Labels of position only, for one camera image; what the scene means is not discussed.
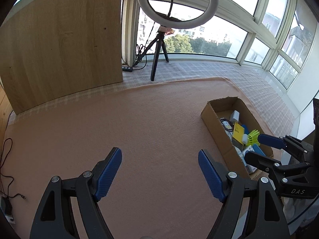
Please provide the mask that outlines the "right hand white glove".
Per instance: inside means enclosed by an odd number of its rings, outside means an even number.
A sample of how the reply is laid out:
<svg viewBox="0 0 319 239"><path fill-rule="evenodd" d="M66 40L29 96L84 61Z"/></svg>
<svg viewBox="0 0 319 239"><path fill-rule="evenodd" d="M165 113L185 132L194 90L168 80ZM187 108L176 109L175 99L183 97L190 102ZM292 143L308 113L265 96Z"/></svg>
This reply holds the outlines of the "right hand white glove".
<svg viewBox="0 0 319 239"><path fill-rule="evenodd" d="M312 222L318 213L318 199L292 199L275 194L276 201L271 195L266 196L265 220L279 221L280 213L284 214L291 231L300 225Z"/></svg>

